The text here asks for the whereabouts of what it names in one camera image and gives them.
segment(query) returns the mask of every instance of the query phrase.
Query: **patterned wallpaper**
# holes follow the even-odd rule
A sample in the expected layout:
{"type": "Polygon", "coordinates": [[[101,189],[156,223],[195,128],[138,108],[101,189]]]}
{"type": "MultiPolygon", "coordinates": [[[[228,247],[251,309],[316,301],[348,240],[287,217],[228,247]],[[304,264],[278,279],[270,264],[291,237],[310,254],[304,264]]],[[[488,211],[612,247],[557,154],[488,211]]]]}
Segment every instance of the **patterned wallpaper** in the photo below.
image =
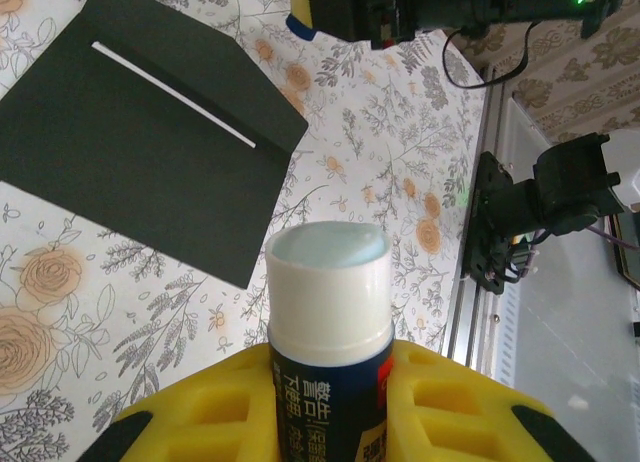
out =
{"type": "MultiPolygon", "coordinates": [[[[496,26],[478,41],[456,45],[477,67],[512,70],[528,24],[496,26]]],[[[580,22],[540,24],[531,34],[530,64],[507,85],[553,141],[640,126],[640,2],[624,0],[589,40],[580,22]]]]}

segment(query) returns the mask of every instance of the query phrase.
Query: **yellow foam holder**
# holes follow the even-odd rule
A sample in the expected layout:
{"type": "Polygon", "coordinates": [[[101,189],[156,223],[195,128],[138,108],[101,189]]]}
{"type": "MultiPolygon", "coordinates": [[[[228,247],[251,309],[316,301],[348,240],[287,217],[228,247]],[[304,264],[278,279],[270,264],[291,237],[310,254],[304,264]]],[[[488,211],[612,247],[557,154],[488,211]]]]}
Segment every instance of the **yellow foam holder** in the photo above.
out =
{"type": "MultiPolygon", "coordinates": [[[[551,415],[541,403],[416,344],[396,341],[394,359],[387,462],[552,461],[511,410],[551,415]]],[[[161,390],[118,419],[138,412],[153,417],[123,462],[279,461],[266,344],[161,390]]]]}

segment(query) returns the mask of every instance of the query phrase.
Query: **wallpaper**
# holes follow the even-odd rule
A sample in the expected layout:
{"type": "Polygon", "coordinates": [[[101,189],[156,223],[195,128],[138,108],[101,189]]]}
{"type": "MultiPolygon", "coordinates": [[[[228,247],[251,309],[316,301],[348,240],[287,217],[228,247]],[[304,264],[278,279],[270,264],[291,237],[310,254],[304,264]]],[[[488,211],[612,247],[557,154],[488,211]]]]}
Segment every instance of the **wallpaper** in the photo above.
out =
{"type": "MultiPolygon", "coordinates": [[[[457,40],[473,64],[498,75],[520,62],[527,25],[495,26],[482,40],[457,40]]],[[[556,142],[640,126],[640,1],[624,0],[588,40],[581,23],[550,21],[531,33],[530,65],[507,84],[556,142]]]]}
{"type": "MultiPolygon", "coordinates": [[[[83,1],[0,0],[2,94],[83,1]]],[[[297,39],[288,0],[159,1],[234,37],[309,121],[266,237],[384,227],[396,334],[440,350],[484,98],[445,83],[443,34],[372,52],[297,39]]],[[[264,342],[268,317],[264,254],[240,290],[0,183],[0,461],[75,460],[124,407],[264,342]]]]}

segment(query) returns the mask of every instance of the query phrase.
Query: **table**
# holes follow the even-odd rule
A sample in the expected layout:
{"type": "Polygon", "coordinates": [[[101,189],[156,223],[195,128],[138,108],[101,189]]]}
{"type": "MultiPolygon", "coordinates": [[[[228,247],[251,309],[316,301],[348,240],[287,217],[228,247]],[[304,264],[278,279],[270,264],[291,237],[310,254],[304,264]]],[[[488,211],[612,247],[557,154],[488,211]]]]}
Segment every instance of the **table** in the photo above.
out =
{"type": "MultiPolygon", "coordinates": [[[[0,95],[83,1],[0,0],[0,95]]],[[[383,226],[396,334],[440,350],[484,100],[446,83],[443,34],[372,52],[297,39],[288,0],[159,1],[235,37],[309,121],[267,236],[383,226]]],[[[480,80],[447,59],[459,81],[480,80]]],[[[123,407],[266,340],[262,256],[245,291],[3,183],[0,217],[3,462],[75,460],[123,407]]]]}

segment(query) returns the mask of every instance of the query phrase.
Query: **black folder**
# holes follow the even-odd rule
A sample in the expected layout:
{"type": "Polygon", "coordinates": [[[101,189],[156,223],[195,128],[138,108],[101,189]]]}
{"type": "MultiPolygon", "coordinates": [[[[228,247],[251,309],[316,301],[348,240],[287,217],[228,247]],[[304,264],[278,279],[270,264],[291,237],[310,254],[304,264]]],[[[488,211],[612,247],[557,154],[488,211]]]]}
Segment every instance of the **black folder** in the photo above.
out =
{"type": "Polygon", "coordinates": [[[88,0],[0,100],[0,179],[246,287],[306,129],[232,38],[153,0],[88,0]]]}

